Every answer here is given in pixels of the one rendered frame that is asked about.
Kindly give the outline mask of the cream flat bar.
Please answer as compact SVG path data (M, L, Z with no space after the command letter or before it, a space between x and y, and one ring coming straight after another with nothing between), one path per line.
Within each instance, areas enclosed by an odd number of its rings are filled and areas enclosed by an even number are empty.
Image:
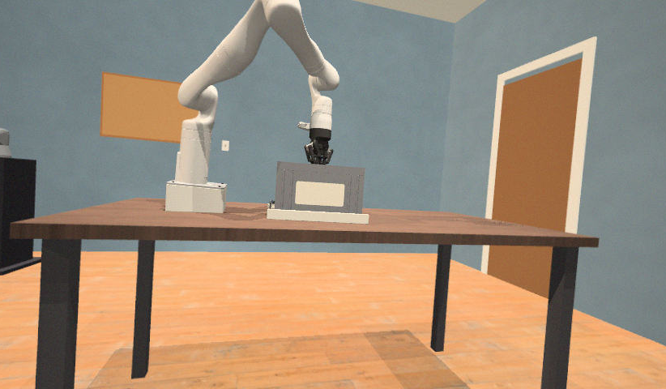
M267 209L267 219L334 222L334 223L349 223L349 224L369 223L368 214L279 210L275 209L275 204L271 205L271 209Z

